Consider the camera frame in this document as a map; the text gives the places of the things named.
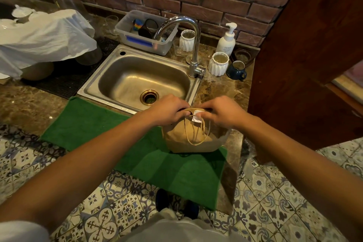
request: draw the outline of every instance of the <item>foot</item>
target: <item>foot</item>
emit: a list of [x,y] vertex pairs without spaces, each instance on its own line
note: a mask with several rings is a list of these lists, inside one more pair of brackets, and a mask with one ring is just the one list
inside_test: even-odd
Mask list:
[[157,191],[155,204],[157,206],[158,212],[169,207],[169,204],[170,204],[169,196],[168,196],[168,193],[164,189],[159,189]]
[[198,214],[199,206],[192,201],[188,201],[184,209],[184,216],[194,220],[198,218]]

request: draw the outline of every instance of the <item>patterned tile floor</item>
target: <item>patterned tile floor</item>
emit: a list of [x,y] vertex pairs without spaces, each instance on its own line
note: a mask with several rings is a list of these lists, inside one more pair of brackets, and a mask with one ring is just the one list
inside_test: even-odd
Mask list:
[[[363,138],[318,151],[363,178]],[[0,125],[0,203],[65,150],[23,131]],[[112,171],[51,235],[54,241],[102,242],[130,233],[156,211],[158,188]],[[179,218],[185,200],[171,195]],[[233,214],[201,208],[199,218],[228,235],[248,241],[346,241],[344,236],[290,184],[275,166],[248,160],[238,178]]]

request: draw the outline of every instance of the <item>bag handle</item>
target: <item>bag handle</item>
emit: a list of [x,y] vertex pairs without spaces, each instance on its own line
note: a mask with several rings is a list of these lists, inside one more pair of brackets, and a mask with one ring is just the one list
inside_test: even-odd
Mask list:
[[[204,139],[201,141],[201,142],[199,142],[199,143],[192,143],[190,140],[189,140],[189,138],[188,138],[188,133],[187,133],[187,123],[186,123],[186,121],[185,121],[185,119],[187,118],[187,117],[185,117],[184,118],[184,129],[185,129],[185,135],[186,135],[186,137],[187,137],[187,140],[188,140],[188,142],[191,144],[191,145],[200,145],[201,143],[204,143],[204,141],[206,140],[206,138],[209,136],[209,133],[211,132],[211,121],[209,121],[209,127],[208,127],[208,134],[206,134],[206,136],[204,137]],[[205,130],[205,125],[206,125],[206,123],[205,123],[205,121],[204,121],[204,119],[202,118],[202,130],[203,130],[203,134],[205,134],[204,133],[204,130]]]

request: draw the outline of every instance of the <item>green towel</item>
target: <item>green towel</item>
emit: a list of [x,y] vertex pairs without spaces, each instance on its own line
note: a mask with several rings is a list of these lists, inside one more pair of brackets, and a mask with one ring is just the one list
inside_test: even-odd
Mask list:
[[[128,118],[73,97],[41,139],[72,151]],[[215,210],[226,155],[223,147],[209,153],[172,153],[161,128],[155,127],[130,148],[115,169]]]

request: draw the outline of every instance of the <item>person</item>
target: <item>person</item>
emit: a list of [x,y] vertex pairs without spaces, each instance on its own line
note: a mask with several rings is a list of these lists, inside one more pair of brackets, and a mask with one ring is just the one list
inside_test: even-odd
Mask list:
[[[149,109],[136,113],[47,166],[0,206],[0,241],[49,241],[49,234],[106,178],[135,142],[154,126],[168,125],[188,116],[190,112],[183,110],[188,107],[184,100],[164,96]],[[226,96],[198,107],[211,108],[213,112],[200,112],[197,116],[240,131],[262,149],[292,185],[349,241],[362,240],[362,180],[245,112]],[[175,220],[167,213],[163,209],[155,218],[151,217],[152,224],[140,226],[124,239],[229,239],[193,221]]]

